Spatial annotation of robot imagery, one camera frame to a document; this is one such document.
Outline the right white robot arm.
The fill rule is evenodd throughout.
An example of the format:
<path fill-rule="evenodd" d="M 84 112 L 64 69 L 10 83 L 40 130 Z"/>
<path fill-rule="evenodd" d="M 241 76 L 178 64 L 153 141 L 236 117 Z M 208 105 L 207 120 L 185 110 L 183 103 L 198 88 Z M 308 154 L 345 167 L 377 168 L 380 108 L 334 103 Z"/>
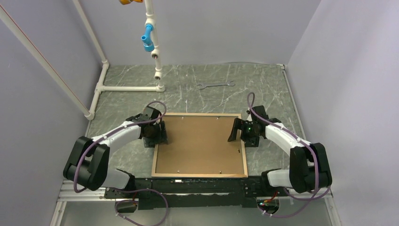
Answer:
<path fill-rule="evenodd" d="M 275 143 L 289 156 L 288 169 L 272 169 L 261 173 L 259 189 L 271 195 L 278 187 L 294 189 L 297 193 L 311 192 L 332 185 L 332 175 L 325 147 L 311 143 L 288 130 L 276 118 L 269 118 L 262 105 L 247 111 L 246 120 L 235 118 L 228 142 L 235 141 L 237 133 L 246 147 L 258 147 L 261 137 Z"/>

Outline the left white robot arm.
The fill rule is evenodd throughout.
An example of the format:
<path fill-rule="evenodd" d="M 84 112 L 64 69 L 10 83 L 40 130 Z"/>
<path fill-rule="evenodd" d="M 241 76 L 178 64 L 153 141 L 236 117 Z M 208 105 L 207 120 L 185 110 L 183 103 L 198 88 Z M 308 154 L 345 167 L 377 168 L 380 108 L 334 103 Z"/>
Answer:
<path fill-rule="evenodd" d="M 96 137 L 79 137 L 63 170 L 63 177 L 73 182 L 76 193 L 95 191 L 100 187 L 115 188 L 124 198 L 134 194 L 135 176 L 120 169 L 110 169 L 112 152 L 142 140 L 144 147 L 167 143 L 164 113 L 147 105 L 143 112 L 127 118 L 121 125 Z"/>

